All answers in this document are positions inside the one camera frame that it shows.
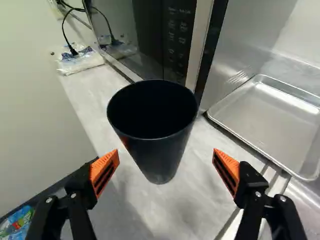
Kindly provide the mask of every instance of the power cord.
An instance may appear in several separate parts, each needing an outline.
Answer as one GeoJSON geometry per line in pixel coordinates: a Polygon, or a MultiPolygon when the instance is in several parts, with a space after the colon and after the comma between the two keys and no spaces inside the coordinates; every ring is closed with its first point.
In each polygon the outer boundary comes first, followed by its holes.
{"type": "MultiPolygon", "coordinates": [[[[66,41],[66,43],[67,43],[67,45],[68,45],[68,47],[70,49],[70,52],[72,53],[73,56],[76,56],[76,55],[78,55],[78,52],[71,46],[71,44],[69,43],[69,41],[68,41],[68,39],[66,37],[65,30],[64,30],[64,22],[65,22],[67,16],[73,10],[81,12],[81,13],[85,13],[86,10],[84,8],[73,7],[73,6],[69,5],[68,3],[66,3],[64,0],[57,0],[57,3],[63,5],[64,7],[70,8],[70,10],[65,14],[65,16],[63,18],[63,21],[62,21],[62,33],[63,33],[64,39],[65,39],[65,41],[66,41]]],[[[108,25],[108,28],[109,28],[109,33],[110,33],[110,38],[111,38],[111,45],[117,45],[119,43],[119,41],[115,39],[115,36],[112,33],[112,30],[111,30],[111,27],[110,27],[110,23],[109,23],[107,17],[99,9],[97,9],[96,7],[92,6],[91,8],[95,9],[98,13],[100,13],[103,16],[103,18],[105,19],[106,24],[108,25]]]]}
{"type": "Polygon", "coordinates": [[[73,7],[73,6],[69,5],[68,3],[66,3],[64,0],[57,0],[57,3],[58,3],[58,4],[62,4],[62,5],[64,5],[65,7],[68,7],[68,8],[70,8],[70,9],[76,10],[76,11],[78,11],[78,12],[82,12],[82,13],[85,13],[85,12],[86,12],[85,9],[79,8],[79,7],[73,7]]]}
{"type": "Polygon", "coordinates": [[[65,39],[66,44],[68,45],[68,47],[69,47],[69,49],[70,49],[70,52],[71,52],[72,56],[77,56],[77,55],[79,55],[79,53],[78,53],[78,52],[71,46],[71,44],[69,43],[69,41],[68,41],[68,39],[67,39],[67,37],[66,37],[66,34],[65,34],[65,29],[64,29],[65,20],[66,20],[67,16],[68,16],[73,10],[75,10],[75,9],[71,8],[71,9],[64,15],[64,18],[63,18],[63,20],[62,20],[62,25],[61,25],[61,27],[62,27],[62,33],[63,33],[64,39],[65,39]]]}

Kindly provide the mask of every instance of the wall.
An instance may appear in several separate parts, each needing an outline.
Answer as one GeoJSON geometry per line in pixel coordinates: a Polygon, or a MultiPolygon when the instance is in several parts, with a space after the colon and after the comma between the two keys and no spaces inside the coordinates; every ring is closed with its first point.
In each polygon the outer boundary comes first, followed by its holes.
{"type": "Polygon", "coordinates": [[[273,51],[319,68],[319,9],[319,0],[298,0],[273,51]]]}
{"type": "MultiPolygon", "coordinates": [[[[46,0],[1,1],[0,216],[96,153],[57,77],[65,44],[46,0]]],[[[86,27],[78,26],[90,37],[86,27]]],[[[66,24],[70,41],[78,35],[66,24]]]]}

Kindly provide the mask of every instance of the stainless steel microwave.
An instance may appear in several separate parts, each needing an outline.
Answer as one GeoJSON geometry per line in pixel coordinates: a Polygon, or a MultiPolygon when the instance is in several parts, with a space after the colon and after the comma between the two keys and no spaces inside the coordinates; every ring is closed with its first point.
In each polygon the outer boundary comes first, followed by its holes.
{"type": "Polygon", "coordinates": [[[185,85],[203,113],[260,72],[295,2],[83,0],[83,5],[112,65],[134,82],[185,85]]]}

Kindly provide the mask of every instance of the countertop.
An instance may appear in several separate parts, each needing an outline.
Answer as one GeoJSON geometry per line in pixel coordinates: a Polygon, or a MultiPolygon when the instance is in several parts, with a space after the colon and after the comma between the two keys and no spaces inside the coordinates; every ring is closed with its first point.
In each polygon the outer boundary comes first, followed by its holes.
{"type": "MultiPolygon", "coordinates": [[[[264,158],[200,115],[175,177],[152,184],[106,117],[110,98],[129,82],[109,65],[61,76],[60,82],[98,155],[119,152],[120,166],[90,211],[98,239],[212,240],[236,210],[212,165],[213,148],[260,172],[268,168],[264,158]]],[[[64,239],[71,236],[70,231],[63,233],[64,239]]]]}

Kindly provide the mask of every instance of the metal sheet pan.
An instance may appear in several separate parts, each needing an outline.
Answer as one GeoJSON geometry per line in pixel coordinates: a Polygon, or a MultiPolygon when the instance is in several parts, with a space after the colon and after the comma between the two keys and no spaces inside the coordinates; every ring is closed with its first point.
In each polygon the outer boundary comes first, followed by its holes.
{"type": "Polygon", "coordinates": [[[320,171],[320,98],[258,74],[208,111],[233,135],[304,181],[320,171]]]}

